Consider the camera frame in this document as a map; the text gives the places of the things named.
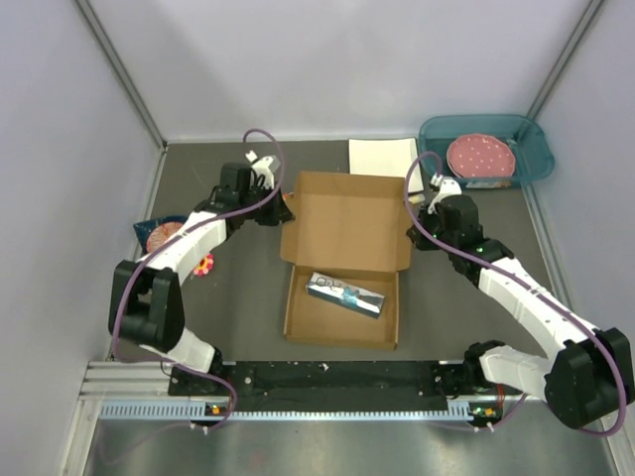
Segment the brown cardboard box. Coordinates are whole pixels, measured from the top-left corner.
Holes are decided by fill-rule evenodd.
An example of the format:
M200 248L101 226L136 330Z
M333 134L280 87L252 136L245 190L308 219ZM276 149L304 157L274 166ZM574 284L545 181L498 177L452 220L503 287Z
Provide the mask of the brown cardboard box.
M284 335L290 341L392 351L399 336L399 274L409 268L412 222L403 178L301 172L286 204L281 257L292 266ZM312 297L313 273L384 296L377 317Z

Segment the blue toothpaste box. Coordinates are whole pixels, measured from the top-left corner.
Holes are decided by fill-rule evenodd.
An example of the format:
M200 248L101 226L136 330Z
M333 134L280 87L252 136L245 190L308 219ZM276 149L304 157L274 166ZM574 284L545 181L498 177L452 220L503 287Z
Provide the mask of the blue toothpaste box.
M318 272L313 272L306 284L307 293L315 298L378 319L385 296L360 288Z

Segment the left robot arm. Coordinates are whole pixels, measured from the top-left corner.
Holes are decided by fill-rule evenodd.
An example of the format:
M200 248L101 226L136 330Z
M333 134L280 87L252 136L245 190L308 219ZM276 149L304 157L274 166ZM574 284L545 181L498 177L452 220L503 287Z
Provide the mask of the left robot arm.
M274 227L294 219L280 192L280 168L274 156L223 165L219 185L176 233L138 261L120 262L111 290L111 335L190 369L202 392L218 391L225 379L221 353L187 329L182 284L245 221Z

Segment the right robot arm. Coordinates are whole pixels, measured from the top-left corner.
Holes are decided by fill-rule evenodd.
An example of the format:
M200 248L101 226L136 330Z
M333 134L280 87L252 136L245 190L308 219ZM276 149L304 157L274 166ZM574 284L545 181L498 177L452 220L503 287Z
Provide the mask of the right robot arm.
M628 337L580 318L540 286L508 247L485 236L469 196L447 195L410 217L415 247L445 251L454 270L500 304L544 353L530 355L499 341L474 344L462 369L465 385L477 393L495 384L512 387L540 399L562 424L579 431L615 415L601 436L621 430L634 401Z

